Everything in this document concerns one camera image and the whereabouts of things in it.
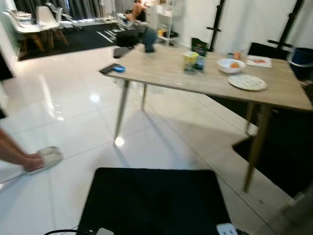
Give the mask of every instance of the cup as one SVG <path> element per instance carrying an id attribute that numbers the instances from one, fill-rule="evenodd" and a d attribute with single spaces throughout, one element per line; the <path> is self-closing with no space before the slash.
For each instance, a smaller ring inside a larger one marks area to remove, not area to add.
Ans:
<path id="1" fill-rule="evenodd" d="M 188 51 L 184 53 L 183 56 L 184 56 L 184 71 L 187 73 L 195 72 L 194 65 L 196 64 L 199 54 L 196 52 Z"/>

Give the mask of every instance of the black bag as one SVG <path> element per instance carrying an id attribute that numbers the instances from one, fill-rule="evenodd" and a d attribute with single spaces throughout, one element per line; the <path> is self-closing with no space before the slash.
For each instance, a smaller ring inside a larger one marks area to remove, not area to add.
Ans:
<path id="1" fill-rule="evenodd" d="M 133 13 L 132 9 L 131 10 L 126 10 L 124 15 L 132 14 L 132 13 Z"/>
<path id="2" fill-rule="evenodd" d="M 116 35 L 116 44 L 119 47 L 132 47 L 138 43 L 139 32 L 137 30 L 127 30 L 118 32 Z"/>

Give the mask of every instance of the white tile floor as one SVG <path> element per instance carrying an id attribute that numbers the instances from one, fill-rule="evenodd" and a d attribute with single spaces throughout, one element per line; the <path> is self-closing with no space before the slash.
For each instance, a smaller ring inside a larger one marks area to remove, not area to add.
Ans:
<path id="1" fill-rule="evenodd" d="M 247 163 L 231 145 L 246 137 L 245 120 L 210 98 L 149 87 L 143 113 L 141 86 L 132 84 L 124 144 L 113 147 L 122 84 L 97 72 L 112 62 L 112 47 L 22 61 L 17 77 L 4 82 L 9 118 L 0 126 L 26 151 L 57 145 L 65 160 L 0 192 L 0 234 L 77 226 L 94 171 L 103 166 L 213 169 L 235 226 L 280 234 L 267 223 L 291 198 L 259 171 L 250 192 L 242 192 Z"/>

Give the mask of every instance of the black rug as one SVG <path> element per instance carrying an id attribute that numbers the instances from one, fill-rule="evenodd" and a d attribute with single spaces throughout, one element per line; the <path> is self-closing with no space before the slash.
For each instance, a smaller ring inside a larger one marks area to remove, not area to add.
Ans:
<path id="1" fill-rule="evenodd" d="M 78 230 L 218 235 L 216 225 L 229 222 L 213 171 L 99 168 Z"/>
<path id="2" fill-rule="evenodd" d="M 48 49 L 48 46 L 44 45 L 45 52 L 40 51 L 33 43 L 33 41 L 31 39 L 28 39 L 28 53 L 24 55 L 23 52 L 20 52 L 19 60 L 27 60 L 81 50 L 109 47 L 114 45 L 114 43 L 109 42 L 107 39 L 99 35 L 97 31 L 110 38 L 109 35 L 104 33 L 104 31 L 117 28 L 117 25 L 115 23 L 90 25 L 84 26 L 83 28 L 83 31 L 74 30 L 72 28 L 62 29 L 64 36 L 69 43 L 69 47 L 66 46 L 62 41 L 58 41 L 58 39 L 54 37 L 54 48 Z"/>
<path id="3" fill-rule="evenodd" d="M 313 113 L 277 111 L 272 113 L 256 168 L 294 197 L 313 182 Z M 252 140 L 249 138 L 233 146 L 247 161 Z"/>

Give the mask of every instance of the table leg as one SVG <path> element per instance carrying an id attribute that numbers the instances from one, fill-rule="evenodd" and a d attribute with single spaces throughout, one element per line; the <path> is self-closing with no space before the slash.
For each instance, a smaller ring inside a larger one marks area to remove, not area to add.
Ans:
<path id="1" fill-rule="evenodd" d="M 255 103 L 254 102 L 249 102 L 248 103 L 248 111 L 246 114 L 246 133 L 249 135 L 249 126 L 252 120 L 252 116 L 255 110 Z"/>
<path id="2" fill-rule="evenodd" d="M 247 168 L 245 181 L 244 181 L 244 192 L 248 192 L 249 186 L 252 180 L 252 174 L 254 172 L 255 165 L 258 162 L 261 149 L 266 136 L 266 131 L 268 127 L 268 121 L 270 119 L 272 108 L 268 105 L 262 105 L 261 107 L 261 119 L 259 122 L 259 129 L 257 135 L 253 139 L 249 154 L 249 166 Z"/>
<path id="3" fill-rule="evenodd" d="M 128 93 L 128 86 L 129 86 L 129 81 L 125 80 L 123 93 L 122 93 L 122 97 L 121 97 L 121 103 L 119 106 L 119 111 L 118 111 L 118 116 L 117 116 L 116 127 L 115 127 L 114 141 L 116 140 L 118 133 L 120 131 L 120 127 L 121 127 L 121 123 L 122 123 L 122 119 L 123 119 L 123 114 L 124 114 L 125 102 L 126 102 L 127 93 Z"/>
<path id="4" fill-rule="evenodd" d="M 141 100 L 141 110 L 144 110 L 146 97 L 147 97 L 147 84 L 143 84 L 143 94 L 142 94 L 142 100 Z"/>

